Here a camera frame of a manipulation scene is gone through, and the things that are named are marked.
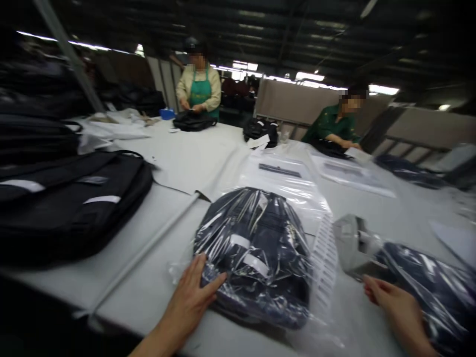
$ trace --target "clear plastic bag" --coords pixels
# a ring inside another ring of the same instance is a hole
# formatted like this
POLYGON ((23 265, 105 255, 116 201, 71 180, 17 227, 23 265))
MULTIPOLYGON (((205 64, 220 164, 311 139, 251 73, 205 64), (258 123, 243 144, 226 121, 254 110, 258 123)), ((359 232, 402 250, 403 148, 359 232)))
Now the clear plastic bag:
POLYGON ((307 166, 281 155, 249 155, 238 180, 227 191, 239 187, 255 187, 285 197, 299 216, 304 232, 310 235, 330 212, 307 166))
POLYGON ((214 309, 246 323, 285 329, 300 352, 323 348, 326 356, 349 356, 345 338, 327 314, 337 264, 330 217, 324 217, 326 224, 309 245, 286 198, 253 187, 236 189, 211 204, 196 231, 193 253, 171 264, 169 272, 177 282, 191 256, 205 253, 203 286, 228 274, 214 309))

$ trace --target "beige partition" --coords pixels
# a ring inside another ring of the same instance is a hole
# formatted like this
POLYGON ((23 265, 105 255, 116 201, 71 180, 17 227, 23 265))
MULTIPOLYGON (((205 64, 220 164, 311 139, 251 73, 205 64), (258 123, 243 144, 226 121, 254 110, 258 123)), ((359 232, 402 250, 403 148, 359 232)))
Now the beige partition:
POLYGON ((461 142, 476 142, 476 118, 455 113, 407 108, 387 135, 451 149, 461 142))
POLYGON ((256 102, 256 115, 312 124, 322 109, 334 105, 339 92, 262 80, 256 102))
MULTIPOLYGON (((256 103, 256 115, 312 124, 321 111, 339 101, 338 91, 311 88, 292 83, 263 80, 256 103)), ((356 133, 363 135, 373 120, 387 107, 392 97, 370 97, 356 115, 356 133)), ((298 128, 294 139, 300 140, 306 129, 298 128)))

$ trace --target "plastic bag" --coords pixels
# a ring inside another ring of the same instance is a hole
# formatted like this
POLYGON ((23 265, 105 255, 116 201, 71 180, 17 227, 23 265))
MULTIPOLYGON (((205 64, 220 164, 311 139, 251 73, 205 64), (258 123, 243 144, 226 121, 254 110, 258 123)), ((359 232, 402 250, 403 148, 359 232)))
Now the plastic bag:
POLYGON ((240 172, 231 189, 255 187, 285 197, 307 234, 315 234, 319 221, 330 212, 326 199, 302 161, 276 154, 251 154, 240 172))
MULTIPOLYGON (((228 273, 213 307, 246 323, 285 329, 300 352, 313 340, 313 351, 321 347, 327 356, 348 356, 345 339, 327 316, 337 250, 329 236, 330 215, 326 217, 310 246, 296 212, 280 195, 244 187, 212 203, 197 229, 193 255, 208 258, 202 286, 228 273), (320 297, 327 301, 324 308, 320 297)), ((175 282, 190 259, 169 267, 175 282)))
POLYGON ((381 278, 417 299, 433 347, 443 356, 459 356, 476 320, 474 272, 390 242, 384 244, 376 258, 388 267, 388 273, 381 278))

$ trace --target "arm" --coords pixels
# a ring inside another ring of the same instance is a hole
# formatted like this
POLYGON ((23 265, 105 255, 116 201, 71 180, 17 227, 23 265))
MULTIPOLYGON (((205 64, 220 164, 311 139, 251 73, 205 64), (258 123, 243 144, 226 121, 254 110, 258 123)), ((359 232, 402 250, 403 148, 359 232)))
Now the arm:
POLYGON ((205 254, 197 255, 185 269, 164 316, 129 357, 172 357, 185 344, 208 306, 216 300, 215 293, 227 277, 222 273, 200 288, 206 260, 205 254))
POLYGON ((185 85, 185 77, 187 77, 187 69, 185 69, 177 84, 176 95, 180 105, 183 109, 189 110, 190 104, 188 103, 187 89, 185 85))
POLYGON ((203 106, 207 112, 211 112, 218 108, 222 100, 222 84, 216 70, 210 70, 208 80, 212 88, 212 96, 203 103, 203 106))
POLYGON ((364 275, 368 299, 380 306, 390 327, 411 357, 438 357, 423 327, 423 315, 415 298, 406 291, 383 280, 364 275))

